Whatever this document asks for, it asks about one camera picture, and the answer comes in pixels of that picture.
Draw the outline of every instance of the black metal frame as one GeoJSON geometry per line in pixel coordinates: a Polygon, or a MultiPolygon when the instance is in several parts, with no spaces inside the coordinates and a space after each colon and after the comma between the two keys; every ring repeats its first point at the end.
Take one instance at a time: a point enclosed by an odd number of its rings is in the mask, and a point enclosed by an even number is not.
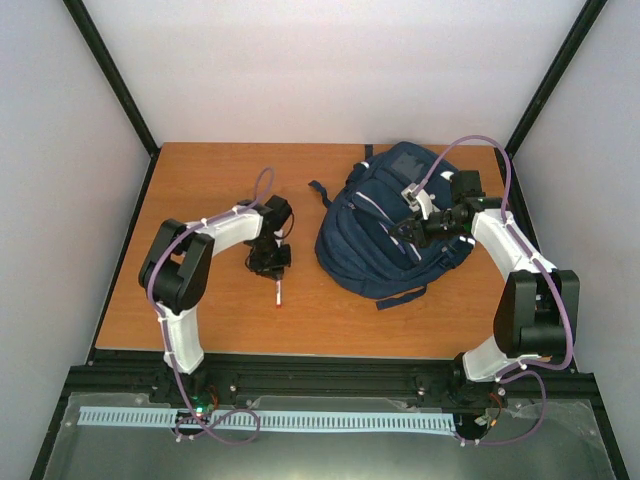
{"type": "MultiPolygon", "coordinates": [[[[85,38],[96,61],[109,81],[125,110],[140,141],[149,153],[150,163],[136,207],[127,231],[124,245],[109,287],[96,337],[104,319],[115,287],[133,229],[135,227],[147,188],[151,181],[160,149],[153,140],[124,80],[102,41],[82,0],[63,0],[85,38]]],[[[524,141],[544,104],[575,55],[582,40],[595,22],[606,0],[587,0],[551,64],[542,83],[534,94],[524,115],[507,144],[511,158],[524,141]]],[[[496,152],[500,171],[505,174],[501,155],[496,152]]],[[[537,247],[531,219],[520,189],[516,172],[513,172],[509,204],[522,231],[537,247]]],[[[62,421],[64,411],[72,393],[135,392],[147,393],[152,400],[168,401],[179,405],[171,372],[162,360],[161,352],[96,350],[95,340],[86,365],[72,367],[56,406],[46,438],[32,472],[32,479],[43,478],[49,456],[62,421]]],[[[450,361],[447,360],[380,360],[330,357],[262,356],[262,355],[205,355],[204,368],[215,365],[216,385],[221,392],[221,401],[242,403],[250,397],[260,395],[306,395],[385,397],[402,399],[408,404],[435,406],[451,412],[465,409],[452,406],[446,401],[434,401],[433,397],[421,395],[419,385],[423,378],[448,378],[450,361]],[[234,385],[235,392],[229,388],[234,385]]],[[[609,418],[592,374],[577,373],[574,369],[564,372],[540,372],[545,381],[549,398],[586,399],[591,402],[607,453],[618,479],[628,479],[620,450],[616,443],[609,418]]],[[[509,385],[513,398],[539,398],[537,382],[523,378],[509,385]]]]}
{"type": "MultiPolygon", "coordinates": [[[[43,478],[69,396],[72,393],[146,393],[151,401],[183,406],[173,373],[162,352],[99,350],[92,365],[72,367],[31,479],[43,478]]],[[[213,372],[223,404],[244,406],[263,395],[392,398],[407,405],[442,408],[454,414],[468,409],[420,393],[422,379],[449,378],[447,360],[385,360],[309,356],[206,354],[202,368],[213,372]]],[[[628,479],[600,391],[592,374],[541,371],[550,399],[588,400],[619,480],[628,479]]],[[[509,385],[511,398],[540,398],[534,379],[509,385]]]]}

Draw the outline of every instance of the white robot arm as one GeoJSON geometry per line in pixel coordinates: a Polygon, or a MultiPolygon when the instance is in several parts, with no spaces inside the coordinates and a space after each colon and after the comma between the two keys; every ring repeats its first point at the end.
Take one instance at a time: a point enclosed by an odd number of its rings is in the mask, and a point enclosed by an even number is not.
{"type": "MultiPolygon", "coordinates": [[[[279,282],[284,268],[291,265],[290,247],[282,244],[281,228],[292,214],[286,200],[273,196],[264,206],[240,207],[191,233],[173,252],[183,255],[182,262],[166,261],[154,283],[154,299],[162,312],[159,321],[167,322],[168,344],[181,373],[193,373],[204,358],[196,312],[206,288],[211,258],[246,242],[252,247],[247,265],[258,275],[279,282]]],[[[177,235],[195,224],[167,220],[161,225],[138,279],[145,290],[160,255],[177,235]]],[[[172,365],[169,352],[165,352],[164,360],[172,365]]]]}
{"type": "Polygon", "coordinates": [[[460,171],[450,178],[454,206],[435,209],[429,195],[410,185],[403,196],[415,212],[398,223],[390,234],[427,247],[434,239],[471,234],[489,252],[505,280],[505,289],[494,319],[494,334],[477,348],[464,353],[461,363],[466,380],[492,382],[507,367],[526,359],[563,354],[566,334],[557,305],[539,267],[549,272],[561,292],[571,330],[575,332],[579,281],[570,270],[558,271],[542,257],[514,221],[501,211],[501,198],[486,197],[477,171],[460,171]]]}

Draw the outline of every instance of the black corner post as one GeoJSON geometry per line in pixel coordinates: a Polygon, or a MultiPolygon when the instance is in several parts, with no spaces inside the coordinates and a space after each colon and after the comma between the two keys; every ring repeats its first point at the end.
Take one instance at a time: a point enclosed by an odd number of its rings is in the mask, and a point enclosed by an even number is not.
{"type": "Polygon", "coordinates": [[[509,158],[515,156],[522,142],[524,142],[529,130],[531,130],[538,115],[540,115],[544,105],[547,103],[547,100],[553,93],[560,78],[562,78],[573,56],[578,51],[578,48],[580,48],[582,41],[587,36],[587,33],[589,33],[589,30],[606,3],[607,0],[587,0],[585,2],[571,30],[569,30],[567,37],[564,39],[560,50],[558,50],[556,57],[553,59],[553,62],[551,62],[549,70],[547,70],[531,102],[529,102],[522,118],[511,134],[511,138],[505,147],[509,158]]]}
{"type": "Polygon", "coordinates": [[[142,118],[142,115],[140,114],[140,110],[138,110],[138,107],[136,106],[136,102],[133,100],[127,85],[124,83],[124,80],[118,71],[118,67],[116,67],[113,58],[111,58],[109,50],[107,50],[107,46],[102,41],[100,32],[98,32],[98,29],[93,23],[83,1],[63,1],[71,14],[73,21],[78,26],[80,33],[91,49],[91,53],[93,53],[98,65],[100,65],[102,73],[104,73],[104,76],[107,78],[109,85],[111,85],[113,92],[116,94],[116,97],[118,97],[120,105],[122,105],[127,117],[129,117],[129,121],[138,134],[142,145],[144,145],[144,148],[152,161],[157,160],[157,157],[160,154],[160,148],[158,148],[158,145],[153,139],[144,118],[142,118]]]}

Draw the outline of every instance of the backpack strap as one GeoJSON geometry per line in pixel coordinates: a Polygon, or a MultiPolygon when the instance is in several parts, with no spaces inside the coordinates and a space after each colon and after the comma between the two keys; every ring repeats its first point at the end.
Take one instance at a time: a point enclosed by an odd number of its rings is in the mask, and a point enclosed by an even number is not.
{"type": "Polygon", "coordinates": [[[376,307],[378,307],[378,310],[385,310],[387,308],[395,307],[396,305],[409,303],[410,301],[421,297],[426,292],[427,292],[427,287],[425,285],[424,287],[420,287],[418,290],[405,293],[404,295],[401,295],[399,297],[391,297],[391,298],[385,298],[384,300],[378,300],[376,302],[376,307]]]}
{"type": "Polygon", "coordinates": [[[454,242],[455,240],[447,243],[446,250],[440,254],[440,258],[438,259],[438,265],[440,265],[445,272],[458,267],[464,262],[467,256],[460,255],[460,253],[466,252],[468,254],[473,249],[472,246],[465,243],[456,248],[453,246],[454,242]]]}
{"type": "Polygon", "coordinates": [[[320,185],[320,182],[317,182],[316,180],[311,180],[309,182],[309,186],[320,194],[320,196],[322,197],[322,204],[325,207],[329,208],[331,206],[331,200],[329,200],[327,189],[320,185]]]}

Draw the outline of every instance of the white wall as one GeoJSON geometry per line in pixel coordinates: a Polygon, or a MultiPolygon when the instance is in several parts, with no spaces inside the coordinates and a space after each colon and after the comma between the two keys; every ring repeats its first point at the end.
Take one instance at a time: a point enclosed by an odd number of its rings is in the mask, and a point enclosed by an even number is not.
{"type": "Polygon", "coordinates": [[[577,361],[640,478],[640,3],[609,2],[515,163],[543,252],[581,281],[577,361]]]}
{"type": "Polygon", "coordinates": [[[583,0],[87,0],[158,141],[505,142],[583,0]]]}
{"type": "Polygon", "coordinates": [[[0,465],[28,478],[84,363],[148,157],[61,1],[0,15],[0,465]]]}

